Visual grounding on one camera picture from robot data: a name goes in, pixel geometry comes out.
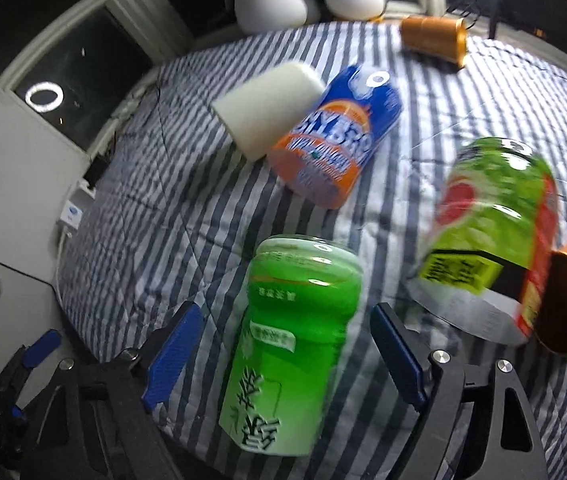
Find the brown paper cup far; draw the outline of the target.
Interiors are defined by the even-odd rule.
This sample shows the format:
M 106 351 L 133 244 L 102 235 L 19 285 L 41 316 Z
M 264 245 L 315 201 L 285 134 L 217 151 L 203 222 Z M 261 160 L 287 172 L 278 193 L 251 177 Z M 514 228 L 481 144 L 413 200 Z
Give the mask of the brown paper cup far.
M 468 30 L 463 18 L 410 15 L 399 23 L 403 47 L 434 56 L 455 65 L 466 66 Z

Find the blue white striped quilt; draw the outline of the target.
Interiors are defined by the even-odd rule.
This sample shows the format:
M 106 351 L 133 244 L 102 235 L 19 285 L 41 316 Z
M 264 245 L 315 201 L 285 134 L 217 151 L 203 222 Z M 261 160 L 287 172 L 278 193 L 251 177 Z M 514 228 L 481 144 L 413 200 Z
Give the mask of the blue white striped quilt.
M 352 64 L 381 66 L 402 96 L 397 128 L 338 210 L 316 208 L 265 162 L 248 162 L 212 110 L 237 84 L 289 60 L 325 79 Z M 556 241 L 567 243 L 567 72 L 542 58 L 474 36 L 465 68 L 455 70 L 404 51 L 393 25 L 352 22 L 270 32 L 177 58 L 161 67 L 121 133 L 95 203 L 67 244 L 63 311 L 93 355 L 108 361 L 139 346 L 183 302 L 201 307 L 199 350 L 159 424 L 210 474 L 382 479 L 416 418 L 369 334 L 370 308 L 388 302 L 436 347 L 471 363 L 515 364 L 550 477 L 567 479 L 567 356 L 536 341 L 507 348 L 460 333 L 412 304 L 403 285 L 459 148 L 481 136 L 509 136 L 543 155 L 558 185 Z M 242 452 L 218 426 L 249 263 L 256 246 L 279 233 L 335 240 L 364 269 L 323 432 L 301 458 Z

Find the black power adapter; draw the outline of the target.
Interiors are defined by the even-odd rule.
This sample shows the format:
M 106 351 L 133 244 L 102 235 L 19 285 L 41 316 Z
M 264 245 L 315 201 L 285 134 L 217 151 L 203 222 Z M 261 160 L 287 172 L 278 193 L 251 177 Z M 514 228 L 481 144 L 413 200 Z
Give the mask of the black power adapter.
M 93 190 L 96 184 L 110 166 L 110 158 L 106 155 L 97 154 L 90 162 L 90 166 L 83 174 L 82 180 L 86 182 L 87 188 Z

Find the blue orange printed cup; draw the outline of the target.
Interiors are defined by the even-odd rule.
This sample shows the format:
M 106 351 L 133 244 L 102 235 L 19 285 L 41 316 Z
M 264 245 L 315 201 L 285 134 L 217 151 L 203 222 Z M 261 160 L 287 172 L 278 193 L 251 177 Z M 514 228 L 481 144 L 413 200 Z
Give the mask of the blue orange printed cup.
M 275 174 L 318 207 L 340 208 L 403 103 L 388 70 L 351 65 L 328 84 L 317 105 L 267 153 Z

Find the white paper cup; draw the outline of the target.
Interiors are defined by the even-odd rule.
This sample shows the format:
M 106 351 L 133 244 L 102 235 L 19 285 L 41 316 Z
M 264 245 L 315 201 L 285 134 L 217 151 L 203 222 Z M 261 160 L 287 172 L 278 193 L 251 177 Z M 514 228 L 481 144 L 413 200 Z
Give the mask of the white paper cup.
M 241 154 L 255 162 L 308 115 L 325 90 L 313 66 L 288 61 L 239 84 L 212 108 Z

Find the green translucent cup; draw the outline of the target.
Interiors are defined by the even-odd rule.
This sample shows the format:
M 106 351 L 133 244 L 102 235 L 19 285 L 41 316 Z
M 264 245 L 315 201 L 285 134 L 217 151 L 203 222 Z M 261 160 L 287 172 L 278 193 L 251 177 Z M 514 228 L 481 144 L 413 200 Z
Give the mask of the green translucent cup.
M 276 235 L 259 244 L 218 419 L 241 450 L 311 453 L 362 279 L 355 252 L 328 240 Z

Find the white window frame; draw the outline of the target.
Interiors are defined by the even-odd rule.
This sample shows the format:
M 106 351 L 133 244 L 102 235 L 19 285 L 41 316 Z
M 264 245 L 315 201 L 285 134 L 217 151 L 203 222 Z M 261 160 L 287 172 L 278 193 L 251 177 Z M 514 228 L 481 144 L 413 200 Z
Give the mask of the white window frame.
M 328 10 L 325 0 L 317 0 L 317 3 L 320 18 L 335 18 Z M 446 8 L 446 0 L 387 0 L 385 12 L 379 18 L 402 18 L 413 13 L 441 16 Z M 233 26 L 195 37 L 169 0 L 80 0 L 58 18 L 49 21 L 0 71 L 0 89 L 15 92 L 18 84 L 26 79 L 26 75 L 34 70 L 45 55 L 52 53 L 52 49 L 66 39 L 70 32 L 74 32 L 101 10 L 106 10 L 113 16 L 154 64 L 244 34 L 236 22 Z

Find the white power strip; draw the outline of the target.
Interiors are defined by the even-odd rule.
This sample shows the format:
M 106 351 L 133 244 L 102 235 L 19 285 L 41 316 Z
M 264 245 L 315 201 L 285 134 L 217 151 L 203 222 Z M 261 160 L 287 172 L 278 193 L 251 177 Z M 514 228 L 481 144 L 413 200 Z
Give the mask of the white power strip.
M 69 188 L 63 199 L 57 223 L 62 228 L 75 233 L 81 225 L 83 217 L 90 210 L 96 197 L 96 191 L 85 179 L 80 179 Z

